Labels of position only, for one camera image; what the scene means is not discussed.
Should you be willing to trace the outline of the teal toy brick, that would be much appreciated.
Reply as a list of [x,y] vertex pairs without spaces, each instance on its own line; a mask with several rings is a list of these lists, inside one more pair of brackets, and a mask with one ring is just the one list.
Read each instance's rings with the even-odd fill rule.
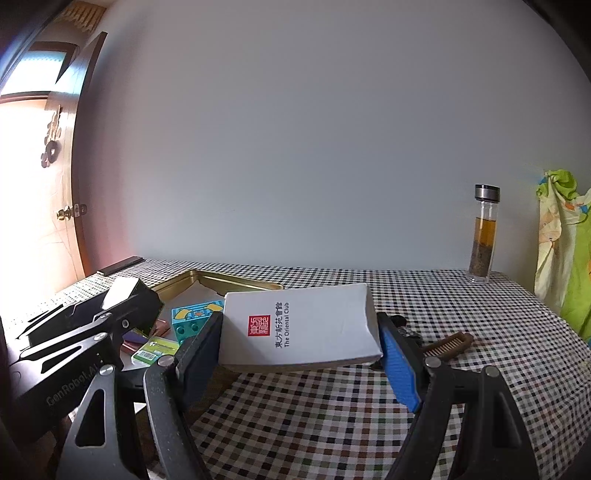
[[197,336],[211,316],[223,311],[224,300],[192,304],[171,310],[171,327],[176,341],[182,344],[186,339]]

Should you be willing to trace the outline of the black flat bar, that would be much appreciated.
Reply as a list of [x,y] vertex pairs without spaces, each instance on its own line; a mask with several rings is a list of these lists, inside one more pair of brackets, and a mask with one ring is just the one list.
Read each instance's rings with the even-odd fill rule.
[[143,263],[144,261],[145,259],[143,257],[131,256],[106,267],[101,267],[96,271],[96,273],[104,277],[112,276],[121,272],[122,270]]

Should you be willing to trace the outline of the checkered tablecloth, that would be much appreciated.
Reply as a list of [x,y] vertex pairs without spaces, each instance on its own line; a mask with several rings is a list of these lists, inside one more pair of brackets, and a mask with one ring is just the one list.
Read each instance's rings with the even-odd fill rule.
[[[285,289],[367,284],[376,313],[402,315],[423,346],[457,332],[472,346],[451,367],[478,372],[497,367],[521,413],[535,454],[537,479],[590,475],[590,346],[535,296],[495,275],[483,286],[459,273],[376,272],[287,274]],[[169,306],[224,300],[197,283],[197,294]],[[64,443],[78,406],[32,443],[17,443],[8,428],[12,383],[7,339],[38,315],[23,317],[1,335],[1,475],[58,479]],[[303,371],[236,372],[219,364],[204,395],[185,419],[210,479],[388,479],[414,420],[399,403],[381,359],[367,364]],[[148,367],[130,372],[133,380]],[[148,477],[167,478],[159,464],[146,403],[133,403]],[[464,408],[456,406],[430,479],[450,479]]]

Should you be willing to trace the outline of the wooden door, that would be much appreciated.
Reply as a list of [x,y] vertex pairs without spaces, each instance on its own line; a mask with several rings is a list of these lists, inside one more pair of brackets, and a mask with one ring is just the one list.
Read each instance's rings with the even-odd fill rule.
[[88,272],[78,111],[106,39],[107,1],[1,4],[1,307],[35,304]]

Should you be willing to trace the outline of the black grey hair claw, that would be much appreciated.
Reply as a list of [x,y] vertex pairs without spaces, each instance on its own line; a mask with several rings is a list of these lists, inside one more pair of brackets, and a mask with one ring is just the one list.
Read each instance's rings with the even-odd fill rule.
[[422,336],[410,328],[406,317],[402,315],[391,315],[390,320],[393,322],[394,327],[397,328],[398,332],[406,338],[408,342],[414,342],[418,347],[423,346]]

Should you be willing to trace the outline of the purple block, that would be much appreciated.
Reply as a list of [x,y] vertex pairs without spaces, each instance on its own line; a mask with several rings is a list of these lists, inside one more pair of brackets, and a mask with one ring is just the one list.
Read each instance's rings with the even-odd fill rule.
[[133,345],[143,345],[148,337],[140,330],[132,329],[123,335],[123,341]]

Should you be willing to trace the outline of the glass tea bottle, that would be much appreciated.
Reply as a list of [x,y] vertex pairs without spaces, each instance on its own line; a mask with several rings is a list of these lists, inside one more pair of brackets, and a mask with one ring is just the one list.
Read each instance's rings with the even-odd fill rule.
[[473,247],[468,268],[468,277],[473,283],[486,283],[493,262],[498,206],[501,189],[487,184],[475,185],[475,199],[479,211],[475,218]]

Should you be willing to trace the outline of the green patterned cloth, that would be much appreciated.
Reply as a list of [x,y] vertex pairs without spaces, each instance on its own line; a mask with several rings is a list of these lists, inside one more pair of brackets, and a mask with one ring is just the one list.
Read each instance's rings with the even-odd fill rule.
[[574,175],[548,170],[540,181],[534,292],[586,343],[590,342],[590,194]]

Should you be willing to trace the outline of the copper rectangular tin case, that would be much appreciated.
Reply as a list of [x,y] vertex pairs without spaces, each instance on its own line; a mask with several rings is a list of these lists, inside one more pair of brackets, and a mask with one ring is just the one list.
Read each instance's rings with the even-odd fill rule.
[[151,336],[158,336],[164,338],[170,330],[169,323],[163,319],[156,319],[151,330]]

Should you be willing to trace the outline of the white card box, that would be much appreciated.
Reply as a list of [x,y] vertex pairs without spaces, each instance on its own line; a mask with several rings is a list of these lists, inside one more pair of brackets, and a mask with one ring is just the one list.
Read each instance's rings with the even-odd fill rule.
[[367,284],[225,296],[218,360],[233,371],[315,370],[373,363],[382,355]]

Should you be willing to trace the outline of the green dental floss box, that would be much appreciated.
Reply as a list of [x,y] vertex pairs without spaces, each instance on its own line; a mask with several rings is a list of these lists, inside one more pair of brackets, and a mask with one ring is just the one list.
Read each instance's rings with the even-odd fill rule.
[[174,356],[179,348],[175,340],[152,336],[131,355],[131,364],[137,367],[149,367],[165,355]]

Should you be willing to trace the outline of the gold metal tray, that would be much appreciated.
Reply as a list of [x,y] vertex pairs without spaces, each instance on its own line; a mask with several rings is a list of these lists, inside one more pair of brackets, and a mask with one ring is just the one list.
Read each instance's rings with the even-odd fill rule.
[[172,299],[198,283],[218,295],[228,292],[283,290],[283,286],[269,281],[247,279],[236,275],[190,269],[152,287],[161,299]]

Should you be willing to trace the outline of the brown wooden comb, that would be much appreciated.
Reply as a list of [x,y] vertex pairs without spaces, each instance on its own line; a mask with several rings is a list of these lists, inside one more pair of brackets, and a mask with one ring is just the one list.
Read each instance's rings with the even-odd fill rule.
[[424,357],[437,357],[442,361],[457,358],[468,350],[474,342],[471,334],[457,332],[435,343],[422,347]]

